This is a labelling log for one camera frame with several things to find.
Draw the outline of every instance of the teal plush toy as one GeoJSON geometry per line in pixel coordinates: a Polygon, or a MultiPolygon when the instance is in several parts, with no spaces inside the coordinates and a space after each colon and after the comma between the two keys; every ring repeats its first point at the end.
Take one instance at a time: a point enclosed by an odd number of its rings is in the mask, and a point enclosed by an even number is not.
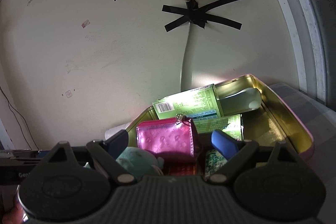
{"type": "Polygon", "coordinates": [[[137,147],[127,147],[117,158],[126,171],[140,180],[143,175],[163,175],[164,159],[137,147]]]}

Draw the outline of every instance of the electrical cord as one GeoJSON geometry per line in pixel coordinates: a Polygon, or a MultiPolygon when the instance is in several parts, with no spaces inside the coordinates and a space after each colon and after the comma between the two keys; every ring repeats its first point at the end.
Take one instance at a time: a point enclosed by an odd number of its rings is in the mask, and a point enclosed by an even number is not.
{"type": "Polygon", "coordinates": [[[192,28],[193,24],[189,22],[188,26],[188,35],[187,35],[187,42],[184,48],[184,55],[181,67],[181,74],[180,74],[180,88],[181,92],[189,90],[192,86],[192,78],[193,72],[191,69],[191,63],[195,48],[195,39],[192,39],[192,28]]]}
{"type": "Polygon", "coordinates": [[[38,146],[36,145],[36,143],[35,143],[35,141],[34,141],[34,139],[33,139],[33,136],[32,136],[32,134],[31,134],[31,132],[30,132],[30,129],[29,129],[29,127],[28,127],[28,124],[27,124],[26,119],[21,115],[20,112],[18,112],[18,111],[11,105],[11,103],[9,102],[9,100],[8,100],[8,98],[7,98],[7,96],[6,96],[6,94],[3,92],[1,86],[0,86],[0,91],[1,91],[1,93],[4,95],[4,97],[6,98],[7,103],[8,103],[8,108],[9,108],[9,110],[14,114],[14,117],[15,117],[15,119],[16,119],[18,125],[20,126],[22,136],[24,137],[24,139],[25,139],[26,143],[28,144],[29,148],[32,149],[32,147],[30,146],[29,142],[27,141],[27,139],[26,139],[26,137],[25,137],[25,135],[24,135],[24,133],[23,133],[22,127],[21,127],[21,125],[20,125],[20,123],[19,123],[19,121],[18,121],[18,119],[17,119],[17,117],[16,117],[16,115],[15,115],[15,113],[13,112],[12,109],[14,109],[14,110],[15,110],[15,111],[22,117],[22,119],[25,121],[26,126],[27,126],[27,129],[28,129],[28,132],[29,132],[29,135],[30,135],[31,139],[32,139],[33,142],[34,142],[34,145],[35,145],[36,148],[38,149],[38,146]]]}

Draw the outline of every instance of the black cable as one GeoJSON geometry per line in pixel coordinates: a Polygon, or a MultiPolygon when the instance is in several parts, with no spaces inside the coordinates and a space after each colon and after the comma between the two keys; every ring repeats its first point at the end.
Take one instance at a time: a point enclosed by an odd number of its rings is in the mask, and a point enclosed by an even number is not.
{"type": "Polygon", "coordinates": [[[28,146],[29,146],[29,148],[30,149],[32,149],[32,147],[30,146],[30,144],[29,144],[29,142],[27,141],[27,139],[26,139],[26,137],[25,137],[25,135],[23,134],[23,130],[22,130],[22,127],[21,127],[21,125],[20,125],[20,123],[19,123],[19,121],[18,121],[18,119],[17,119],[17,117],[16,117],[16,115],[15,115],[15,113],[11,110],[11,107],[12,107],[12,109],[14,109],[21,117],[22,117],[22,119],[25,121],[25,123],[26,123],[26,126],[27,126],[27,129],[28,129],[28,132],[29,132],[29,135],[30,135],[30,137],[31,137],[31,139],[32,139],[32,141],[34,142],[34,145],[36,146],[36,148],[38,149],[38,146],[36,145],[36,143],[35,143],[35,141],[34,141],[34,139],[33,139],[33,136],[32,136],[32,134],[31,134],[31,132],[30,132],[30,129],[29,129],[29,126],[28,126],[28,124],[27,124],[27,121],[26,121],[26,119],[21,115],[21,113],[20,112],[18,112],[12,105],[11,105],[11,103],[9,102],[9,100],[8,100],[8,98],[7,98],[7,96],[6,96],[6,94],[3,92],[3,90],[2,90],[2,88],[1,88],[1,86],[0,86],[0,91],[1,91],[1,93],[4,95],[4,97],[6,98],[6,100],[7,100],[7,103],[8,103],[8,107],[9,107],[9,110],[14,114],[14,117],[15,117],[15,119],[16,119],[16,121],[17,121],[17,123],[19,124],[19,126],[20,126],[20,129],[21,129],[21,133],[22,133],[22,135],[23,135],[23,137],[24,137],[24,139],[25,139],[25,141],[26,141],[26,143],[28,144],[28,146]]]}

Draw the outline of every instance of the green packaging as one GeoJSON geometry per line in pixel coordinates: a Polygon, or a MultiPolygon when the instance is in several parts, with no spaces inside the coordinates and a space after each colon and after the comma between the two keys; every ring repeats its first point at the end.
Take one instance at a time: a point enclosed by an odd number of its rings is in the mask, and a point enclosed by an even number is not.
{"type": "Polygon", "coordinates": [[[198,134],[209,133],[215,129],[220,129],[238,141],[243,139],[241,114],[210,120],[194,121],[194,124],[198,134]]]}
{"type": "Polygon", "coordinates": [[[217,172],[227,159],[224,158],[217,150],[209,150],[205,154],[205,172],[204,178],[207,180],[213,173],[217,172]]]}
{"type": "Polygon", "coordinates": [[[153,106],[159,119],[172,118],[182,113],[199,121],[221,117],[222,111],[217,100],[215,86],[211,84],[167,96],[155,101],[153,106]]]}

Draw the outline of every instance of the barcode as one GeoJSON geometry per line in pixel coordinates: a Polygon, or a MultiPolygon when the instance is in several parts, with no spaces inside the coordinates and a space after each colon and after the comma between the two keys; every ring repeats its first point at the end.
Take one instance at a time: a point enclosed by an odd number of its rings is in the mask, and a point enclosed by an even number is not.
{"type": "Polygon", "coordinates": [[[156,109],[160,113],[175,110],[173,104],[170,102],[156,104],[156,109]]]}

